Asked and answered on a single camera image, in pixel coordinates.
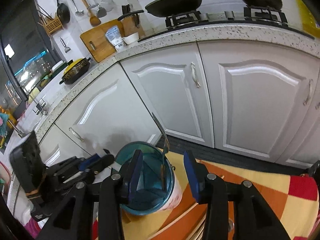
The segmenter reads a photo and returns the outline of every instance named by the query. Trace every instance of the blue gripper pad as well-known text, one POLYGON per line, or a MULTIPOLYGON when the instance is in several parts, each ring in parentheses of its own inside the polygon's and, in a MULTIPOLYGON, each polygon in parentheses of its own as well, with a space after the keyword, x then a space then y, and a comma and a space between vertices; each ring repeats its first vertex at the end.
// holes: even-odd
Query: blue gripper pad
POLYGON ((184 152, 183 164, 187 173, 193 198, 199 204, 207 203, 205 178, 208 174, 208 170, 206 166, 202 163, 197 163, 192 151, 190 150, 184 152))

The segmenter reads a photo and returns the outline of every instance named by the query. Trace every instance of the wooden cutting board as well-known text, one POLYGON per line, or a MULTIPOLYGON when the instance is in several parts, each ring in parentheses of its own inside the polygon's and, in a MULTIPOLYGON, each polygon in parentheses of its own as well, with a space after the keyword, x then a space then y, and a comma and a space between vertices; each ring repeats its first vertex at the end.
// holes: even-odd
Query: wooden cutting board
POLYGON ((96 62, 101 62, 116 52, 115 47, 105 37, 107 30, 115 25, 118 26, 121 37, 125 37, 123 25, 117 19, 100 24, 80 35, 81 40, 96 62))

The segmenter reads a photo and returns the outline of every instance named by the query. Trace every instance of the cabinet handle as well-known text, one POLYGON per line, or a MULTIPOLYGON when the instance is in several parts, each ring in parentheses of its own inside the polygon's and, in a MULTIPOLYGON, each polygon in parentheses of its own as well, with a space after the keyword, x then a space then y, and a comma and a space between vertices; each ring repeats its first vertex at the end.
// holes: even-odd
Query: cabinet handle
POLYGON ((195 64, 193 62, 191 62, 190 64, 190 67, 191 67, 191 73, 192 73, 192 79, 193 79, 193 82, 196 84, 196 87, 197 88, 200 88, 200 84, 197 80, 197 76, 196 76, 196 67, 195 67, 195 64))
POLYGON ((84 142, 84 140, 81 138, 81 136, 80 136, 75 130, 73 130, 71 127, 69 128, 69 131, 70 131, 77 139, 79 139, 81 142, 84 142))
POLYGON ((313 79, 309 79, 309 94, 306 100, 303 101, 303 105, 307 105, 307 103, 309 102, 311 95, 312 95, 312 83, 313 83, 313 79))

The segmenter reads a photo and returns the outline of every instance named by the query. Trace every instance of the white cabinet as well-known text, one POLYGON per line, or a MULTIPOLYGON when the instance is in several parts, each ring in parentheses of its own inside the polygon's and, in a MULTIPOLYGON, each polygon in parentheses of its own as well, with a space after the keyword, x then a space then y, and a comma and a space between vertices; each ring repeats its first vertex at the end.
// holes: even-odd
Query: white cabinet
POLYGON ((52 125, 39 144, 40 157, 47 166, 64 161, 70 157, 88 158, 90 154, 79 147, 56 125, 52 125))
POLYGON ((121 64, 167 134, 214 146, 208 88, 196 43, 158 49, 121 64))
POLYGON ((306 117, 276 162, 298 168, 309 168, 318 160, 320 160, 320 79, 306 117))
POLYGON ((93 154, 111 153, 132 141, 155 144, 160 131, 119 63, 95 79, 56 121, 74 142, 93 154))
POLYGON ((212 104, 215 147, 275 162, 306 115, 319 60, 262 42, 198 45, 212 104))

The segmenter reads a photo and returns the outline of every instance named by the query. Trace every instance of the pink cloth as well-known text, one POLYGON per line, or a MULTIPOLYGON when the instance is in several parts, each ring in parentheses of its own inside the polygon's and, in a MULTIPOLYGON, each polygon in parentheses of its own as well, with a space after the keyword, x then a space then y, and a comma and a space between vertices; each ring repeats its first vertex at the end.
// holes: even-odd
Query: pink cloth
POLYGON ((41 231, 38 223, 33 218, 30 218, 29 222, 24 226, 24 228, 33 238, 36 238, 41 231))

